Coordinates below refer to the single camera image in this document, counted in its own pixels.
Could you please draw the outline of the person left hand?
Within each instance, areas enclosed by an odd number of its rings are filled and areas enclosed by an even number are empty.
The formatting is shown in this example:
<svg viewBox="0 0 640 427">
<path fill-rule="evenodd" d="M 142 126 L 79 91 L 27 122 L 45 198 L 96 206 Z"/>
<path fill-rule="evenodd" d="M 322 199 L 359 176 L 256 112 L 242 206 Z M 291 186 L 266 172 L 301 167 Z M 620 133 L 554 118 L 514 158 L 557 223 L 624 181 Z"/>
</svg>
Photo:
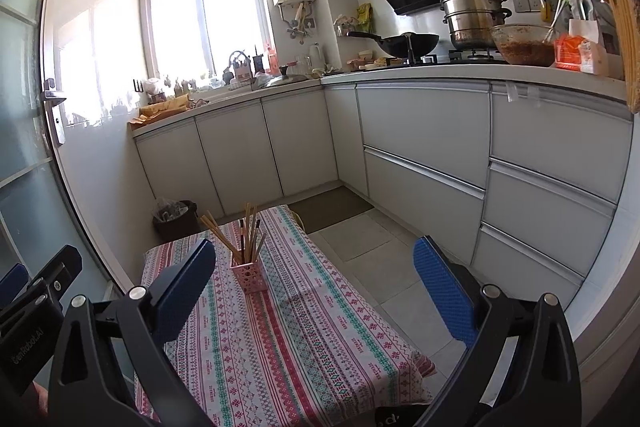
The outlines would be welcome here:
<svg viewBox="0 0 640 427">
<path fill-rule="evenodd" d="M 25 393 L 25 399 L 29 410 L 33 411 L 36 417 L 37 426 L 47 426 L 48 422 L 48 399 L 49 394 L 45 387 L 35 381 L 29 386 Z"/>
</svg>

